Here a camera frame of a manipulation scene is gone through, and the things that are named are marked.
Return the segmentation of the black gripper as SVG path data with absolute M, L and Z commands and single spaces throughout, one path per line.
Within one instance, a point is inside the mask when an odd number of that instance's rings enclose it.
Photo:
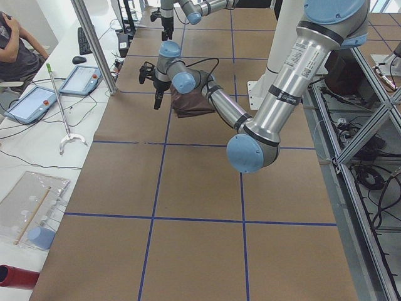
M 174 18 L 173 17 L 161 17 L 162 26 L 164 30 L 161 32 L 162 41 L 167 41 L 169 35 L 173 35 L 174 32 Z
M 154 75 L 155 102 L 154 109 L 158 110 L 162 104 L 164 92 L 169 89 L 169 81 L 164 81 Z

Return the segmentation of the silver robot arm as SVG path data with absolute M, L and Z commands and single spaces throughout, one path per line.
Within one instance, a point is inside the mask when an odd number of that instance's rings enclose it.
M 234 9 L 238 1 L 235 0 L 215 0 L 202 1 L 194 4 L 192 1 L 164 0 L 160 2 L 160 18 L 164 30 L 162 31 L 162 41 L 171 40 L 174 32 L 174 4 L 178 3 L 183 10 L 187 20 L 191 25 L 201 21 L 204 16 L 208 16 L 222 9 Z
M 170 90 L 172 108 L 180 118 L 218 113 L 236 131 L 226 153 L 242 173 L 256 172 L 277 159 L 279 133 L 329 52 L 366 41 L 370 8 L 368 1 L 302 1 L 297 38 L 257 114 L 251 116 L 211 73 L 191 69 L 181 60 L 180 46 L 172 39 L 174 6 L 174 1 L 162 1 L 152 13 L 152 19 L 160 18 L 164 28 L 157 64 L 150 69 L 155 100 L 160 102 Z

